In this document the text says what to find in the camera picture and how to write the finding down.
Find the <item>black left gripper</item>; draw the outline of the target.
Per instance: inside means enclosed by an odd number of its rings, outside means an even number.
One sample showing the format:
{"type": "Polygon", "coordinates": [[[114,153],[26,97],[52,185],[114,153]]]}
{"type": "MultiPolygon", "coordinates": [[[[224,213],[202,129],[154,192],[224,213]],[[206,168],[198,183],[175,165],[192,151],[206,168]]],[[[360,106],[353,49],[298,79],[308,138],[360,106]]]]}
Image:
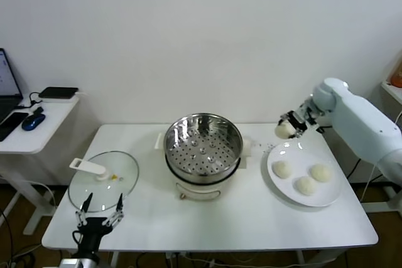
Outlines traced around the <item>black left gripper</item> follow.
{"type": "Polygon", "coordinates": [[[97,252],[104,236],[112,232],[124,217],[123,213],[123,194],[120,194],[116,205],[116,211],[107,219],[102,217],[93,217],[86,219],[86,213],[92,199],[92,193],[83,202],[82,206],[75,212],[77,219],[78,233],[81,238],[78,243],[77,257],[79,259],[99,260],[97,252]]]}

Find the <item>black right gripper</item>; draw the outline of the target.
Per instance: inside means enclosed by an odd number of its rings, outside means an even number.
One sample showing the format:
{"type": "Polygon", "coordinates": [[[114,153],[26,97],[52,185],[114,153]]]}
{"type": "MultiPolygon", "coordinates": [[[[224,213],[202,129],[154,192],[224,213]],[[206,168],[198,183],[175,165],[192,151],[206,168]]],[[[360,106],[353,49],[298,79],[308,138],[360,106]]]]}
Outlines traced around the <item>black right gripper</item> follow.
{"type": "Polygon", "coordinates": [[[318,109],[313,100],[305,100],[299,108],[282,114],[278,124],[290,123],[295,128],[293,138],[301,137],[307,130],[307,125],[313,126],[317,123],[318,109]]]}

